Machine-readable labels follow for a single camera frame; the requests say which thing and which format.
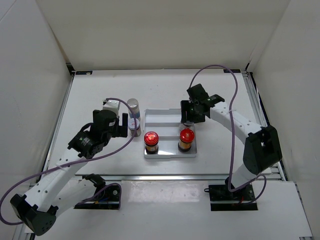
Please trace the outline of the short white-lid jar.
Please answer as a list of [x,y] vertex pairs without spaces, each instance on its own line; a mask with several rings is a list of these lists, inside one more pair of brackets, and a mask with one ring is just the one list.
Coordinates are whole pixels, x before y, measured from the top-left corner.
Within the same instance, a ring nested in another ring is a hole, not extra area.
[[179,130],[182,131],[184,129],[190,129],[194,130],[195,129],[195,124],[193,122],[187,121],[187,122],[181,122],[179,126]]
[[141,125],[139,119],[131,118],[128,121],[128,129],[131,136],[139,137],[141,135]]

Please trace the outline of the red-lid chili sauce jar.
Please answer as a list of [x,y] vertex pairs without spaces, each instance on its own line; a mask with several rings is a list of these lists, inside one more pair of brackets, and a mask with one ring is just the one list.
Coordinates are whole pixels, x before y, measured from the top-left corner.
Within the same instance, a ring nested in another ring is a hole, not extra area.
[[143,139],[147,154],[156,154],[159,150],[159,135],[155,131],[148,131]]
[[192,147],[194,139],[195,133],[191,129],[183,129],[179,135],[178,149],[181,152],[188,152]]

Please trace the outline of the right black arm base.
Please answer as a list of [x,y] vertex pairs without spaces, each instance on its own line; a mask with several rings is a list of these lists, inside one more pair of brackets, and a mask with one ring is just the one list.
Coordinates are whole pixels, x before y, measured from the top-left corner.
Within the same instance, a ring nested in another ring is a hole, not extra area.
[[236,192],[229,192],[225,184],[209,185],[204,189],[209,194],[212,212],[257,211],[258,206],[251,184]]

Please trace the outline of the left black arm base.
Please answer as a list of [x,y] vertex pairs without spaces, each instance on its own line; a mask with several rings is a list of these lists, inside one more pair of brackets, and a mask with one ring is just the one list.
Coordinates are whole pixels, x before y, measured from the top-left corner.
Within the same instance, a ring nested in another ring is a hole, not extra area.
[[119,183],[106,183],[98,174],[89,174],[82,177],[90,181],[95,187],[92,197],[77,203],[76,210],[119,210],[121,208],[122,187]]

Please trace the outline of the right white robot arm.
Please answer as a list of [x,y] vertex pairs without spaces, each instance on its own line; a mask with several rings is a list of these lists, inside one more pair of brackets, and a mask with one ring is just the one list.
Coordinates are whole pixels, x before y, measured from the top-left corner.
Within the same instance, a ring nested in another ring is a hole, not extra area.
[[243,188],[258,176],[282,160],[278,132],[272,125],[262,126],[231,109],[221,96],[210,96],[201,84],[187,89],[188,100],[182,100],[182,123],[203,123],[206,118],[220,123],[231,132],[231,147],[239,139],[244,145],[243,163],[234,171],[231,160],[229,176],[226,179],[224,193],[230,200],[238,199]]

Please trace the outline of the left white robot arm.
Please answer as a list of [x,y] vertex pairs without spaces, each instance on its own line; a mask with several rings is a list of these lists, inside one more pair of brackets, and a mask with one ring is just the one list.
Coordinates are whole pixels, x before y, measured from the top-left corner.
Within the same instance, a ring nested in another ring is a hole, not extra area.
[[87,162],[100,153],[111,138],[128,136],[128,114],[119,117],[111,110],[94,110],[93,121],[84,125],[68,143],[67,149],[34,187],[26,193],[15,194],[10,204],[17,217],[36,236],[44,235],[59,215],[88,200],[103,198],[105,181],[98,174],[89,174],[67,190],[63,188]]

